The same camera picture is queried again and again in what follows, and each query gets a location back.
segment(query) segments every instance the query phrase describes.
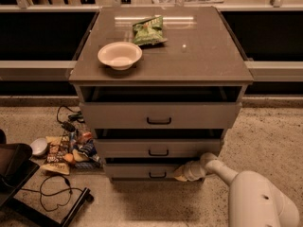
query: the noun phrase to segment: cabinet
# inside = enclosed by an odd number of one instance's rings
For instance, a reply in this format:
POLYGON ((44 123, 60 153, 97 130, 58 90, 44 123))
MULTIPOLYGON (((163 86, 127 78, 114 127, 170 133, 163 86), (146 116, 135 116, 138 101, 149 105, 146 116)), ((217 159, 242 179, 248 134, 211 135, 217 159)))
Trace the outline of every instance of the cabinet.
POLYGON ((252 77, 214 8, 102 9, 70 77, 112 180, 173 180, 205 152, 219 154, 252 77), (164 44, 143 47, 126 71, 98 61, 131 42, 132 23, 164 16, 164 44))

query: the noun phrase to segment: green chip bag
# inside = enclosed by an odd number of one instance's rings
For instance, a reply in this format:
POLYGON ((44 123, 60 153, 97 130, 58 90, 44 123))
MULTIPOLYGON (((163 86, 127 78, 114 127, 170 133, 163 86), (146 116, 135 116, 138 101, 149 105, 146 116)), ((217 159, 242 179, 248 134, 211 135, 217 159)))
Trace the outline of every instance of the green chip bag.
POLYGON ((137 45, 159 44, 168 39, 163 38, 163 16, 145 19, 133 24, 134 40, 137 45))

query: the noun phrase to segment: drawer front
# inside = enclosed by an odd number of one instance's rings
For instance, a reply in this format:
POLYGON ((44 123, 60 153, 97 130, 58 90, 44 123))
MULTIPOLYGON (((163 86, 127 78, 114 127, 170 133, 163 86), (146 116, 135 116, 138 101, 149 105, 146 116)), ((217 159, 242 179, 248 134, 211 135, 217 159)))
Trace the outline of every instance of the drawer front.
POLYGON ((98 155, 105 158, 200 157, 219 154, 221 140, 95 140, 98 155))
POLYGON ((91 129, 228 129, 240 103, 81 103, 91 129))
POLYGON ((174 180, 173 173, 180 165, 105 165, 104 172, 112 181, 174 180))

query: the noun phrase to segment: speckled floor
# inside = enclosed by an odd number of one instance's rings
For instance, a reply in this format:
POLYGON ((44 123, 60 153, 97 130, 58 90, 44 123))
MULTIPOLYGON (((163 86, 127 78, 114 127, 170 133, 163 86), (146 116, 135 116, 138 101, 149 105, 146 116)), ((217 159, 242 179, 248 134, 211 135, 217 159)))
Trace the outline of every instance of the speckled floor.
MULTIPOLYGON (((61 135, 56 121, 58 107, 77 105, 75 98, 41 100, 0 98, 0 128, 8 142, 24 142, 47 135, 61 135)), ((60 117, 69 114, 62 110, 60 117)), ((220 158, 237 171, 255 170, 267 177, 290 197, 303 216, 303 98, 279 100, 248 97, 244 101, 234 127, 226 136, 220 158)), ((39 170, 27 183, 37 189, 45 178, 39 170)), ((123 182, 110 183, 102 171, 72 170, 68 176, 72 186, 89 187, 95 197, 85 203, 71 226, 103 227, 223 227, 228 226, 228 188, 217 177, 204 183, 123 182)), ((61 179, 48 184, 49 189, 62 187, 61 179)), ((72 202, 77 198, 77 191, 72 202)), ((19 192, 17 195, 43 212, 39 196, 19 192)), ((47 207, 64 202, 67 195, 45 200, 47 207)), ((46 213, 61 221, 71 207, 46 213)), ((1 226, 34 226, 7 208, 0 211, 1 226)))

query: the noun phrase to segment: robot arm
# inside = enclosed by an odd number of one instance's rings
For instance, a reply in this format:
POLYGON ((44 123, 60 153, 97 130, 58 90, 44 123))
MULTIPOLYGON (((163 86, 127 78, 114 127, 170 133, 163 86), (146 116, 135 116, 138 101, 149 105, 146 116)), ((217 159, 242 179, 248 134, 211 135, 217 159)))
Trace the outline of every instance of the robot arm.
POLYGON ((174 172, 179 181, 195 181, 216 174, 229 186, 229 227, 297 227, 299 213, 294 203, 257 172, 238 173, 212 153, 188 162, 174 172))

